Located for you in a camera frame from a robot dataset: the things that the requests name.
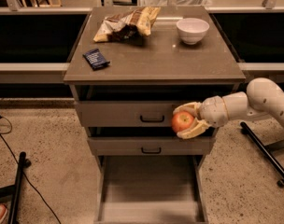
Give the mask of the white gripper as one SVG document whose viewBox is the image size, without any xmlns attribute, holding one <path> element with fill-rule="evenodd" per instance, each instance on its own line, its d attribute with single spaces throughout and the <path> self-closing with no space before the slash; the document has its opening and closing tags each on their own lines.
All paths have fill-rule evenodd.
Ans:
<svg viewBox="0 0 284 224">
<path fill-rule="evenodd" d="M 176 107 L 173 114 L 178 112 L 188 112 L 195 118 L 200 115 L 201 120 L 195 119 L 192 126 L 177 133 L 181 139 L 191 139 L 204 133 L 210 126 L 214 128 L 221 127 L 228 122 L 228 115 L 225 103 L 219 96 L 205 99 L 202 104 L 199 102 L 190 102 Z"/>
</svg>

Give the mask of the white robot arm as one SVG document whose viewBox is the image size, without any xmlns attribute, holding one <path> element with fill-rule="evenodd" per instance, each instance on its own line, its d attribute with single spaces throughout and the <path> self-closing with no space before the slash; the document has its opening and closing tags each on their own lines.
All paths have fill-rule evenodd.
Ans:
<svg viewBox="0 0 284 224">
<path fill-rule="evenodd" d="M 231 120 L 260 120 L 274 118 L 284 129 L 284 91 L 272 80 L 258 77 L 250 81 L 245 92 L 206 98 L 174 109 L 173 114 L 188 112 L 192 124 L 177 132 L 181 139 L 191 139 L 208 128 L 219 128 Z"/>
</svg>

